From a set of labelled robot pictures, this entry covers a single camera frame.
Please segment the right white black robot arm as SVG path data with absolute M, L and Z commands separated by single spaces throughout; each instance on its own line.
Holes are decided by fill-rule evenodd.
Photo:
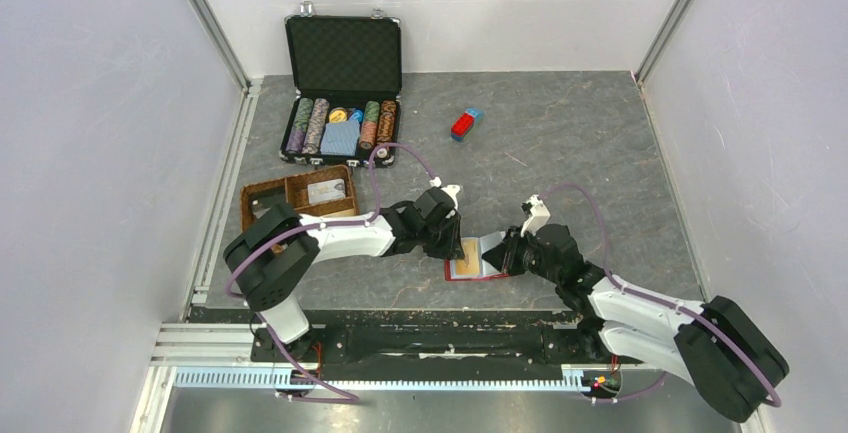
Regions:
M 567 226 L 536 233 L 512 227 L 484 248 L 483 261 L 509 276 L 533 274 L 582 315 L 577 345 L 591 361 L 628 357 L 690 385 L 717 413 L 743 423 L 763 404 L 790 366 L 734 301 L 681 300 L 625 282 L 586 260 Z

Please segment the orange VIP card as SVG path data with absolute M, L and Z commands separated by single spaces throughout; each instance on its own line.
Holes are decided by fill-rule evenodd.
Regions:
M 478 238 L 465 238 L 462 240 L 465 258 L 453 260 L 450 267 L 450 278 L 455 280 L 466 280 L 478 278 L 483 272 L 481 266 L 480 240 Z

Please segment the red leather card holder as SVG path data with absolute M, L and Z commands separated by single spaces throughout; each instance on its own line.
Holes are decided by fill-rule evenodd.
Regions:
M 482 256 L 500 244 L 504 237 L 504 232 L 494 232 L 482 237 L 461 238 L 464 258 L 445 261 L 444 279 L 448 282 L 462 282 L 506 278 L 506 273 L 486 262 Z

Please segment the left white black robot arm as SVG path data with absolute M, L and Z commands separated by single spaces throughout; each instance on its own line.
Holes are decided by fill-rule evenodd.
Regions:
M 245 300 L 276 335 L 290 360 L 306 358 L 314 334 L 294 290 L 315 263 L 346 257 L 389 257 L 421 249 L 462 257 L 458 185 L 432 186 L 416 200 L 353 217 L 314 217 L 277 204 L 224 250 L 229 294 Z

